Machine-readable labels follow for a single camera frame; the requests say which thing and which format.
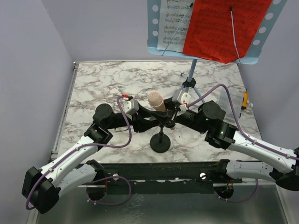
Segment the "pink microphone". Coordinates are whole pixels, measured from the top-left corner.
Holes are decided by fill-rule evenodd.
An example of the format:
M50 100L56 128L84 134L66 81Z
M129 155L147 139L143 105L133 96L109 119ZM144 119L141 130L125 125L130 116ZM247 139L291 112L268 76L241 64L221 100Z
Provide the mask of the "pink microphone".
M163 96L154 91L154 92L151 92L149 95L148 95L148 102L149 102L149 105L154 108L156 111L158 112L168 112L166 106L165 106L165 103L164 103L164 98Z

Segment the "black microphone stand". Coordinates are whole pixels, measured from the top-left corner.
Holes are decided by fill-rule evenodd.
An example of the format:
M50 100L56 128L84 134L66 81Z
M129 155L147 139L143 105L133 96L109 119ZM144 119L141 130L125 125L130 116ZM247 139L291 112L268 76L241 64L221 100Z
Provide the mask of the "black microphone stand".
M171 140L170 138L164 134L163 125L159 125L160 131L159 133L152 136L150 139L150 147L156 153L165 153L170 149Z

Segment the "sheet music red folder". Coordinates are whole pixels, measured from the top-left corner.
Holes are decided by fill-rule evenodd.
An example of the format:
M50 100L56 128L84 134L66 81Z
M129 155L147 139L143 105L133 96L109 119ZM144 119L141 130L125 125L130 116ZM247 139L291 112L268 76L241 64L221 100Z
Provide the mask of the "sheet music red folder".
M162 0L158 31L158 50L183 51L193 0Z

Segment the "light blue music stand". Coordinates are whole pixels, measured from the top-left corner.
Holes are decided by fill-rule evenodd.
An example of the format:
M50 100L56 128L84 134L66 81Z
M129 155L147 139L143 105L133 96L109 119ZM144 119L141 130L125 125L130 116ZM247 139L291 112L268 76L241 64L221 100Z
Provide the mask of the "light blue music stand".
M256 64L284 0L149 0L148 51Z

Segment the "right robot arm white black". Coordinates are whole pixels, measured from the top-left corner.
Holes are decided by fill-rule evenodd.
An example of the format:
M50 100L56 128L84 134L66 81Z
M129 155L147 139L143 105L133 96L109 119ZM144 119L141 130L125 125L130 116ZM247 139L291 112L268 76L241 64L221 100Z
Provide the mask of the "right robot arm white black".
M299 150L275 146L253 138L239 126L224 121L225 111L209 101L199 106L197 112L189 110L186 103L163 100L169 112L182 112L174 121L206 134L205 141L215 148L228 149L254 158L254 161L228 161L226 167L216 169L215 178L221 183L233 178L263 179L291 190L299 190Z

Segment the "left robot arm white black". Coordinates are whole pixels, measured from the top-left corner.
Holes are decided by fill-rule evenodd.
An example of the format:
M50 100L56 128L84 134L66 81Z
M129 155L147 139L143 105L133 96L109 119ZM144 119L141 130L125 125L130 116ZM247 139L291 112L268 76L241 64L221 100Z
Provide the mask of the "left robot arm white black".
M128 116L136 115L142 118L141 128L138 132L145 132L157 126L158 120L146 120L145 117L159 115L163 117L167 113L163 100L151 101L153 110L147 110L138 104L136 100L129 100L120 113L115 114L108 104L100 104L93 116L93 123L84 133L84 136L68 151L49 164L36 169L31 167L25 174L22 187L22 195L27 199L27 210L37 209L41 214L49 211L59 200L59 197L69 189L73 189L83 183L91 182L99 184L103 181L103 172L99 170L97 162L88 162L82 168L75 167L90 155L103 147L123 148L132 140L132 131L129 130L129 139L123 145L109 145L112 138L109 129L126 126L131 128L136 124Z

